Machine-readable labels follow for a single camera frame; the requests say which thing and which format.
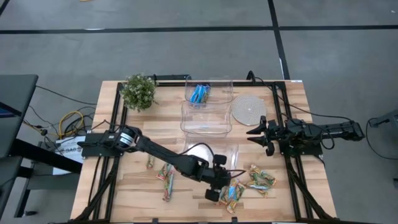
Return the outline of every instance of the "potted plant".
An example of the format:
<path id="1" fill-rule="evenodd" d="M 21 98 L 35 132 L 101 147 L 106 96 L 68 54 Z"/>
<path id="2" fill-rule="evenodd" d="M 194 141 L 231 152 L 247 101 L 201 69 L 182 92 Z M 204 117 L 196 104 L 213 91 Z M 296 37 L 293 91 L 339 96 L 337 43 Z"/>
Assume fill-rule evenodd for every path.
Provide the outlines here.
<path id="1" fill-rule="evenodd" d="M 144 77 L 142 73 L 127 77 L 120 94 L 123 96 L 124 104 L 133 110 L 141 112 L 149 108 L 152 103 L 157 103 L 155 97 L 155 81 Z"/>

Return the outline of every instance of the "transparent plastic bin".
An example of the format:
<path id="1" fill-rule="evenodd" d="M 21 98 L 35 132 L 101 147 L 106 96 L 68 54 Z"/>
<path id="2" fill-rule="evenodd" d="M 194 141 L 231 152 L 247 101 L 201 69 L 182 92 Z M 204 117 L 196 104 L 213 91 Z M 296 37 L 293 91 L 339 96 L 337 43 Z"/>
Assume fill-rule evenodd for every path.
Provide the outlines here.
<path id="1" fill-rule="evenodd" d="M 186 151 L 195 144 L 203 142 L 211 147 L 214 154 L 226 156 L 226 164 L 223 165 L 226 169 L 236 169 L 238 163 L 238 144 L 228 142 L 226 139 L 218 138 L 186 138 L 184 147 L 181 152 Z M 209 166 L 213 167 L 213 156 L 210 150 L 205 145 L 195 146 L 189 150 L 186 155 L 195 155 L 201 157 L 209 162 Z"/>
<path id="2" fill-rule="evenodd" d="M 206 104 L 229 103 L 234 99 L 233 82 L 229 77 L 211 78 L 210 80 L 192 80 L 189 75 L 185 80 L 185 100 L 190 101 L 197 85 L 210 86 Z"/>
<path id="3" fill-rule="evenodd" d="M 225 137 L 232 130 L 231 104 L 184 101 L 180 127 L 188 137 Z"/>

